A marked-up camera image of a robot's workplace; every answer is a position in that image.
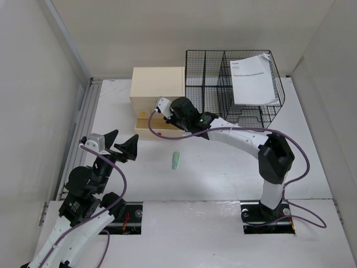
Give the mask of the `white instruction booklet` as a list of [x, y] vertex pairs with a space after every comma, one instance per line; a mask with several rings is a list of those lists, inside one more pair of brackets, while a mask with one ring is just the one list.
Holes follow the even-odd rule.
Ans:
[[278, 104], [271, 74], [271, 55], [262, 53], [230, 62], [234, 103], [248, 106]]

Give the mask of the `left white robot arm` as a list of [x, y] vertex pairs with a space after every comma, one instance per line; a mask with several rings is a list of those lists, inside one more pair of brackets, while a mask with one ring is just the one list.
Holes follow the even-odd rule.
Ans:
[[117, 162], [134, 161], [139, 135], [116, 144], [118, 130], [104, 135], [92, 133], [79, 141], [79, 148], [96, 157], [92, 166], [72, 169], [65, 184], [68, 191], [50, 236], [38, 254], [25, 267], [76, 267], [80, 256], [106, 226], [120, 221], [125, 214], [123, 194], [110, 192], [101, 199], [113, 170], [120, 173], [123, 186], [127, 180]]

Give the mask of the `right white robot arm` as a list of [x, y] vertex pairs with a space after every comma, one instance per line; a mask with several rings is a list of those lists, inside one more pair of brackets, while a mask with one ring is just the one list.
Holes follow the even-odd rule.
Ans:
[[256, 158], [259, 174], [263, 178], [258, 213], [266, 220], [278, 214], [282, 203], [283, 183], [295, 159], [282, 134], [244, 130], [217, 114], [200, 113], [186, 97], [179, 97], [173, 101], [160, 97], [157, 108], [163, 114], [166, 123], [197, 137], [235, 147]]

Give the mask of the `green highlighter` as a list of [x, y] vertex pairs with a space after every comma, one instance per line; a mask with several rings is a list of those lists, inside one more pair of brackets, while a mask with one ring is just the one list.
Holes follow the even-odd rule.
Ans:
[[176, 170], [178, 168], [179, 161], [180, 161], [180, 153], [175, 151], [172, 154], [172, 165], [171, 165], [172, 170]]

